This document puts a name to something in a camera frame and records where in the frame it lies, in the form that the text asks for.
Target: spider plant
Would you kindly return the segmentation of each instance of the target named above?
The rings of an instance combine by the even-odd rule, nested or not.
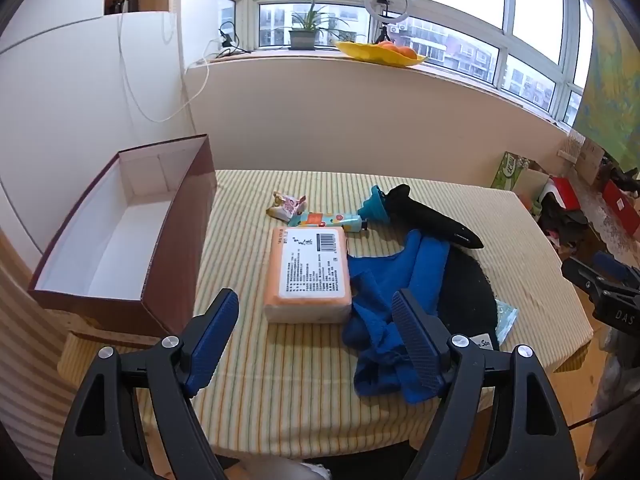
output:
[[[329,34],[332,34],[336,38],[338,38],[338,29],[333,27],[324,27],[323,25],[331,20],[335,20],[336,22],[343,22],[345,25],[349,26],[349,23],[345,22],[340,18],[336,18],[335,16],[329,16],[327,12],[320,12],[326,6],[322,6],[319,9],[315,9],[315,2],[311,2],[311,7],[305,13],[294,12],[291,16],[291,19],[294,23],[299,24],[299,27],[293,27],[293,30],[306,30],[307,32],[317,32],[319,30],[323,30]]]

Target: blue towel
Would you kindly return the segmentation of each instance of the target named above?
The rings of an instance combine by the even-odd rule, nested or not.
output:
[[[348,257],[351,284],[358,292],[342,341],[360,351],[353,377],[360,396],[400,391],[412,404],[431,398],[432,394],[420,384],[393,323],[391,299],[398,289],[408,288],[424,311],[435,316],[448,254],[448,242],[412,230],[404,249],[397,254]]]

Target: orange fruit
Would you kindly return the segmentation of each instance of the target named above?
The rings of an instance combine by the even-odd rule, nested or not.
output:
[[[386,48],[387,50],[393,50],[394,52],[397,52],[398,54],[400,54],[398,47],[396,47],[393,43],[385,44],[385,45],[378,44],[378,46],[381,46],[382,48]]]
[[[415,50],[410,46],[398,46],[398,52],[405,57],[409,57],[411,59],[418,59],[418,55],[415,53]]]

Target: flower pot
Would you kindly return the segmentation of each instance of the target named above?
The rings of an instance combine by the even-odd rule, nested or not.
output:
[[[317,30],[290,30],[292,50],[315,50]]]

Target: barcode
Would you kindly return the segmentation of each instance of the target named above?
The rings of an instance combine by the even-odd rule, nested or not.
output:
[[[331,251],[335,253],[335,234],[318,233],[318,251]]]

